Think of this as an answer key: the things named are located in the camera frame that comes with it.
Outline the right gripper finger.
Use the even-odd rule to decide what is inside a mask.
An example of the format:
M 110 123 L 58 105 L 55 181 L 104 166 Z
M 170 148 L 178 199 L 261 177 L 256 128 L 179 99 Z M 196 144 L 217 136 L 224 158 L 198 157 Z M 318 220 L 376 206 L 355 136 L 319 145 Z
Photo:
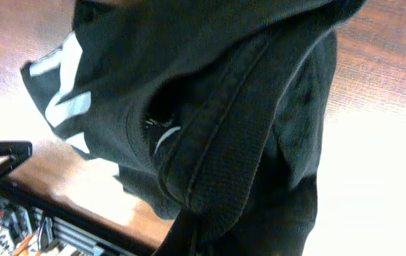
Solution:
M 198 218 L 181 210 L 164 241 L 152 256 L 196 256 Z

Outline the dark green t-shirt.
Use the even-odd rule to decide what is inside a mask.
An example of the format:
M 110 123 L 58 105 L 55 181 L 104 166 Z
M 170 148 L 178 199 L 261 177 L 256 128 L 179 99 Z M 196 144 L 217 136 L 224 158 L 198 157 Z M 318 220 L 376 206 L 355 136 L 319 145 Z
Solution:
M 77 1 L 21 76 L 53 133 L 119 167 L 197 255 L 300 255 L 318 210 L 336 27 L 362 1 Z

